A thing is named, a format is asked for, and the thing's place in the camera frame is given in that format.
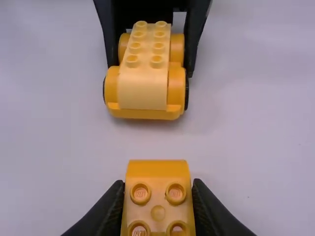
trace lego duplo block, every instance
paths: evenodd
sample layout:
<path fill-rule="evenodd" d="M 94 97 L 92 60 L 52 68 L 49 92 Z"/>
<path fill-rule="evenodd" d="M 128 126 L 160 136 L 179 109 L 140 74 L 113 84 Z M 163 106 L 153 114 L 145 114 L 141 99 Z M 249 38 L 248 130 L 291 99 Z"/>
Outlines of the lego duplo block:
<path fill-rule="evenodd" d="M 195 236 L 186 161 L 130 161 L 121 236 Z"/>
<path fill-rule="evenodd" d="M 120 109 L 167 109 L 171 25 L 134 24 L 118 74 Z"/>
<path fill-rule="evenodd" d="M 108 69 L 103 85 L 111 115 L 174 120 L 184 113 L 188 98 L 183 68 L 185 38 L 182 33 L 170 37 L 169 34 L 170 25 L 166 22 L 140 21 L 135 23 L 131 34 L 121 35 L 120 66 Z M 136 60 L 128 61 L 127 57 Z M 162 61 L 159 64 L 151 59 Z"/>

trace white surface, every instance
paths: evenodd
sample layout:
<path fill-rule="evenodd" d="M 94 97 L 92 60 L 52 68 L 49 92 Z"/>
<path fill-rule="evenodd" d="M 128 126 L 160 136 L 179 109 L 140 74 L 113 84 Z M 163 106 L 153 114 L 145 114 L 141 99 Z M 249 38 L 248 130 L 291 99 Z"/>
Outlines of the white surface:
<path fill-rule="evenodd" d="M 258 236 L 313 236 L 314 22 L 312 0 L 214 0 L 185 116 L 128 122 L 92 0 L 1 0 L 0 235 L 60 235 L 129 159 L 184 158 Z"/>

